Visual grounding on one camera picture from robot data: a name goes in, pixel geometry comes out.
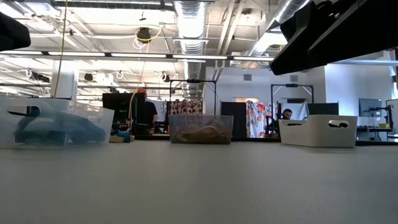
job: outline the exposed ceiling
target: exposed ceiling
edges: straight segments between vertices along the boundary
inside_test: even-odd
[[[206,38],[208,43],[205,54],[215,54],[223,29],[223,20],[230,4],[230,0],[217,0],[211,3],[207,9],[208,19],[206,22]],[[245,0],[241,1],[243,13],[239,17],[234,38],[228,47],[227,54],[231,52],[244,52],[250,49],[261,32],[262,17],[277,8],[278,0]],[[178,41],[177,18],[173,11],[142,10],[142,9],[111,9],[95,7],[73,7],[67,9],[67,23],[65,32],[65,51],[74,52],[148,52],[148,53],[171,53],[180,54],[181,48]],[[65,7],[55,7],[53,15],[31,16],[21,14],[14,10],[9,4],[0,2],[0,11],[17,19],[28,27],[31,33],[32,44],[23,50],[59,51],[62,45],[63,13]],[[231,18],[231,27],[235,14]],[[151,36],[159,36],[153,39],[149,45],[140,47],[134,43],[135,34],[140,27],[149,27]],[[270,49],[270,54],[277,49]],[[137,86],[142,74],[142,86],[164,87],[160,78],[162,73],[170,75],[171,78],[185,78],[182,62],[122,62],[104,60],[77,60],[80,67],[80,81],[89,85],[100,85],[100,83],[87,82],[84,80],[86,72],[112,73],[114,81],[119,85]],[[27,77],[26,70],[32,70],[51,78],[53,62],[50,59],[37,58],[0,58],[0,77],[3,83],[42,83]],[[45,95],[49,88],[13,88],[26,91],[35,95]],[[98,98],[107,89],[79,90],[78,98]],[[168,90],[151,91],[149,95],[166,96]]]

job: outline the person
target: person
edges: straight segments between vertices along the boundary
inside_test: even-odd
[[[144,89],[138,89],[138,93],[145,93],[145,120],[144,124],[149,127],[149,134],[153,135],[155,131],[155,122],[157,121],[157,111],[155,104],[148,101],[147,92]]]
[[[291,119],[293,111],[291,109],[285,109],[282,113],[281,119]],[[273,129],[276,133],[279,134],[279,118],[276,121],[273,121],[270,124],[270,129]]]

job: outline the metal frame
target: metal frame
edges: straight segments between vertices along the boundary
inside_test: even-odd
[[[275,92],[274,92],[274,86],[279,86],[279,88],[276,89]],[[311,97],[312,97],[311,104],[314,104],[313,85],[299,85],[299,84],[295,84],[295,83],[271,84],[271,116],[272,116],[272,119],[274,119],[274,94],[277,93],[283,86],[286,88],[298,88],[301,86],[308,94],[311,95]],[[275,122],[272,122],[272,128],[275,129]]]
[[[172,90],[176,89],[176,87],[172,88],[172,83],[173,82],[180,82],[180,83],[181,82],[187,82],[187,83],[198,83],[198,82],[199,83],[213,83],[214,84],[214,115],[216,115],[217,81],[215,81],[215,80],[170,80],[170,89],[169,89],[169,94],[170,94],[169,101],[170,102],[172,101]],[[167,114],[170,114],[170,112],[171,112],[171,106],[169,106]]]

